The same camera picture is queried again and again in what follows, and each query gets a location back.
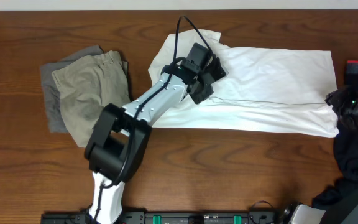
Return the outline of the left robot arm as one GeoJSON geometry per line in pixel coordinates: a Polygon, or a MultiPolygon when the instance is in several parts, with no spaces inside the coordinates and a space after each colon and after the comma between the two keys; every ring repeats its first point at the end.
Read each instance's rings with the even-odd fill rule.
{"type": "Polygon", "coordinates": [[[143,160],[152,125],[186,96],[197,105],[209,98],[212,84],[226,75],[210,48],[194,44],[187,57],[164,66],[157,83],[138,99],[103,108],[85,147],[95,181],[88,212],[92,223],[115,223],[119,218],[124,186],[143,160]]]}

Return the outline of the white t-shirt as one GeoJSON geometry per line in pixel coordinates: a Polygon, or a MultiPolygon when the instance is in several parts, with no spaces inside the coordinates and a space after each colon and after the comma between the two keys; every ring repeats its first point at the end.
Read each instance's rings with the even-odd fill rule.
{"type": "Polygon", "coordinates": [[[228,74],[213,83],[213,94],[200,104],[186,97],[164,113],[158,128],[206,128],[301,133],[333,138],[337,116],[325,103],[337,88],[331,53],[229,47],[220,33],[188,30],[171,34],[149,67],[156,83],[174,55],[188,55],[192,45],[209,45],[228,74]]]}

